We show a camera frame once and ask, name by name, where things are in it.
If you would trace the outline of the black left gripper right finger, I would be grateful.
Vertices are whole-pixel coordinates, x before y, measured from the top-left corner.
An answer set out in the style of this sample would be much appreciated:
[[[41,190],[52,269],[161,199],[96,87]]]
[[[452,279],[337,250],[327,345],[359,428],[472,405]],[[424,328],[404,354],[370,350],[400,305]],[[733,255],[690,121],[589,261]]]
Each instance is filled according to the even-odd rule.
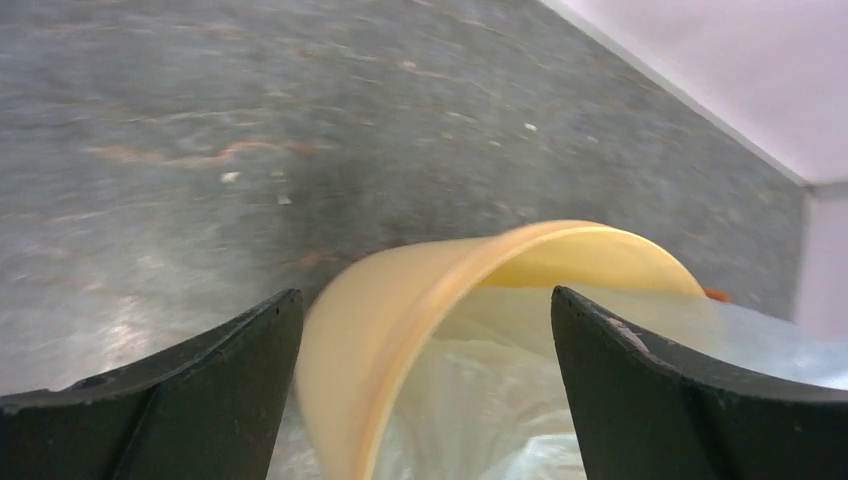
[[[847,394],[712,358],[567,287],[551,325],[591,479],[843,479]]]

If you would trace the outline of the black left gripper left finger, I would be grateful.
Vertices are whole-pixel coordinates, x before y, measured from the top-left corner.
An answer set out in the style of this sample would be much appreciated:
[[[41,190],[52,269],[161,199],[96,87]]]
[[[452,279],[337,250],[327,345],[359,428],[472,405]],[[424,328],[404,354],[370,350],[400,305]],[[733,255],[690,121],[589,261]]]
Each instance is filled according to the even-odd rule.
[[[5,479],[262,479],[301,343],[284,290],[153,355],[1,400]]]

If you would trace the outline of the light blue plastic trash bag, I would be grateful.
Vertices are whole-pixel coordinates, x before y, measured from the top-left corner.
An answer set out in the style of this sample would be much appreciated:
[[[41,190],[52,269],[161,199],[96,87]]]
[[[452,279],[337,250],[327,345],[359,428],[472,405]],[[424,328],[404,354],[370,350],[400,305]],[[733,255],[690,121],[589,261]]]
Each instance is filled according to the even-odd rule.
[[[707,298],[569,287],[611,313],[712,358],[843,390],[847,345]],[[414,361],[378,447],[377,479],[591,479],[558,362],[550,288],[482,288]]]

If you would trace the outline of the yellow capybara trash bin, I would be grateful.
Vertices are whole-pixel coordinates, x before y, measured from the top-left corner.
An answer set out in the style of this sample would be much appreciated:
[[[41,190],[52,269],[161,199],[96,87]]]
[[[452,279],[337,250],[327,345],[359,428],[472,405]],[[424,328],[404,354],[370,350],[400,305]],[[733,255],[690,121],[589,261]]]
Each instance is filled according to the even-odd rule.
[[[673,292],[704,289],[670,253],[583,220],[413,244],[360,260],[309,309],[295,389],[322,475],[368,479],[398,391],[450,310],[478,286],[566,283]]]

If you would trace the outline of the orange compartment tray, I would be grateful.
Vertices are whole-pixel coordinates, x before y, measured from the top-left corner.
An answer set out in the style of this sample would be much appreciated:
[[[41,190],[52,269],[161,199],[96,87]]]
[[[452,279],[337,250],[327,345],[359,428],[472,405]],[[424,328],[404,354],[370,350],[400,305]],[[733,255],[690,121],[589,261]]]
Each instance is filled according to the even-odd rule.
[[[721,303],[729,303],[730,297],[726,292],[716,290],[713,288],[704,288],[704,294],[711,300],[721,302]]]

